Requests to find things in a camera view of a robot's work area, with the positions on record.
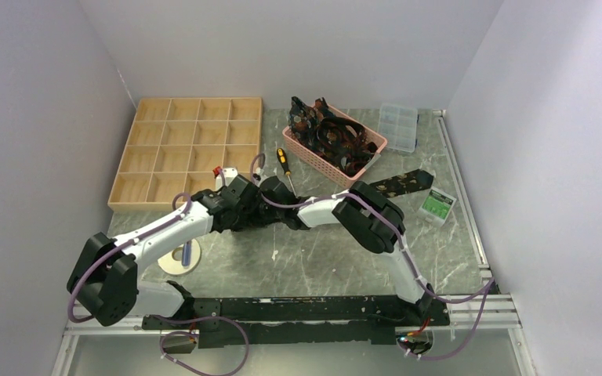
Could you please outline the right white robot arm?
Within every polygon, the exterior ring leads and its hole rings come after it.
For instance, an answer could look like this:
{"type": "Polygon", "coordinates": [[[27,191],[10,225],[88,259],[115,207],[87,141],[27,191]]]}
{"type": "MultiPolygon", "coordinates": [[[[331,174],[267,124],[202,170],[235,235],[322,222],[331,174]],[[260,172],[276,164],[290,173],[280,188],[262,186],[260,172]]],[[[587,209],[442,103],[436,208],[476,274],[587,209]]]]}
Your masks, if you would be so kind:
{"type": "Polygon", "coordinates": [[[355,183],[348,190],[323,197],[297,197],[277,178],[260,185],[262,200],[293,230],[340,224],[388,269],[401,316],[419,325],[430,316],[432,288],[418,271],[405,235],[404,214],[377,189],[355,183]]]}

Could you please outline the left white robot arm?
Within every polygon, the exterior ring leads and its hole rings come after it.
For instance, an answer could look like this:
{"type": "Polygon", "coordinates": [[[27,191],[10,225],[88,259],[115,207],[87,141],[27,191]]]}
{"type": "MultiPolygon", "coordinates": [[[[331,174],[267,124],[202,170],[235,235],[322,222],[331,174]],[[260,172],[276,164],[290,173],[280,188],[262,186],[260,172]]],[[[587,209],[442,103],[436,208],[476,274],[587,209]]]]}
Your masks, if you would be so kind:
{"type": "Polygon", "coordinates": [[[175,329],[195,316],[195,299],[177,282],[153,284],[145,269],[177,247],[212,232],[234,230],[257,208],[259,187],[242,175],[217,191],[177,194],[173,211],[116,237],[90,237],[67,282],[69,321],[108,327],[130,314],[157,316],[175,329]]]}

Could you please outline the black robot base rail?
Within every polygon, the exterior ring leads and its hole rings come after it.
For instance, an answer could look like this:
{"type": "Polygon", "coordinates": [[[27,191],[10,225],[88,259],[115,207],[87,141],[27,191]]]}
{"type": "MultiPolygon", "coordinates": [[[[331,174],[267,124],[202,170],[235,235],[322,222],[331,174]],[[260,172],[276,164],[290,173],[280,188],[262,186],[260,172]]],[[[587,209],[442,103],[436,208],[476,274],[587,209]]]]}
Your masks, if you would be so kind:
{"type": "Polygon", "coordinates": [[[147,315],[145,331],[195,329],[202,349],[241,345],[368,342],[392,345],[407,329],[446,327],[444,303],[423,298],[421,306],[396,295],[294,298],[196,298],[191,310],[171,323],[147,315]]]}

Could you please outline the black gold patterned tie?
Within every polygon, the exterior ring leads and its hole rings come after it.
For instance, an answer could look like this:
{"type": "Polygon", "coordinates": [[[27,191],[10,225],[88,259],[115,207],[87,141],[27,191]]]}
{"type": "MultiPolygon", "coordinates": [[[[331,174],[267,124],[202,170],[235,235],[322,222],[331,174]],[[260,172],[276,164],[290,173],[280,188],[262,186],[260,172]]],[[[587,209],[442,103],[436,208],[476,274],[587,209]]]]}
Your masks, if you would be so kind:
{"type": "Polygon", "coordinates": [[[401,175],[394,175],[377,182],[370,183],[383,196],[399,197],[409,193],[428,190],[434,181],[434,176],[429,172],[417,168],[401,175]]]}

